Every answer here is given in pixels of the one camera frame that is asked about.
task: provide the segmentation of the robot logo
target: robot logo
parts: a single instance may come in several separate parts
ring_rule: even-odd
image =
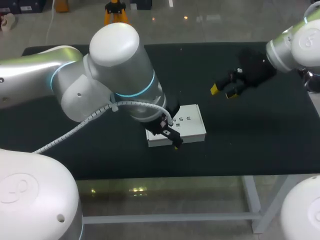
[[[320,30],[317,28],[310,28],[301,35],[299,45],[304,50],[312,50],[314,43],[320,40],[319,38]]]
[[[39,184],[27,173],[9,175],[0,181],[0,211],[17,211],[37,198]]]

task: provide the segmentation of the table frame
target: table frame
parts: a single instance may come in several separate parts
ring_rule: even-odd
[[[252,220],[253,233],[262,234],[280,210],[287,194],[298,183],[298,177],[296,175],[279,175],[263,206],[260,203],[254,177],[251,175],[242,176],[242,182],[249,212],[87,216],[83,218],[83,221],[84,224],[115,224]]]

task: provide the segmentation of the cable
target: cable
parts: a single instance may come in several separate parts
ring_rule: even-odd
[[[47,30],[46,35],[45,35],[45,45],[48,44],[48,38],[49,38],[50,29],[51,29],[52,23],[54,22],[54,17],[55,17],[55,2],[56,2],[56,0],[52,0],[51,21],[50,21],[48,30]]]
[[[167,117],[168,124],[170,126],[173,125],[173,121],[172,121],[170,113],[166,109],[161,107],[161,106],[158,106],[158,105],[155,105],[155,104],[152,104],[152,103],[147,103],[147,102],[140,102],[140,101],[119,101],[119,102],[116,102],[114,104],[117,105],[117,107],[118,106],[124,106],[124,105],[130,105],[130,106],[139,106],[139,107],[151,108],[151,109],[156,109],[156,110],[162,111]],[[50,142],[49,144],[41,147],[37,151],[34,151],[33,153],[34,154],[41,154],[41,153],[45,152],[46,150],[52,148],[53,146],[61,143],[63,140],[66,140],[71,135],[73,135],[76,132],[78,132],[80,129],[82,129],[85,125],[90,123],[92,120],[95,120],[98,117],[100,117],[105,111],[107,111],[108,109],[112,108],[112,106],[113,106],[113,104],[108,104],[108,105],[106,105],[104,107],[101,107],[100,109],[95,111],[93,114],[91,114],[89,117],[87,117],[84,121],[82,121],[78,126],[73,128],[72,130],[68,131],[63,136],[58,137],[56,140]]]
[[[311,4],[308,9],[305,11],[303,17],[308,17],[318,6],[320,6],[320,2],[316,1],[315,3]]]

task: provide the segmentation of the cardboard box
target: cardboard box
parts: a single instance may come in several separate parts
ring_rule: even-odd
[[[206,138],[206,128],[197,104],[184,105],[173,118],[172,128],[180,133],[183,143],[203,142]],[[165,136],[153,135],[145,131],[149,147],[171,145],[172,142]]]
[[[20,0],[20,11],[23,14],[42,13],[46,0]]]
[[[20,14],[18,0],[0,0],[0,14]]]

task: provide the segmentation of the white cylinder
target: white cylinder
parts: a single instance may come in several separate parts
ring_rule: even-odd
[[[289,192],[280,220],[287,240],[320,239],[320,176],[302,181]]]
[[[0,151],[1,240],[64,239],[79,202],[76,182],[60,162],[39,154]],[[82,213],[80,220],[77,240],[83,230]]]

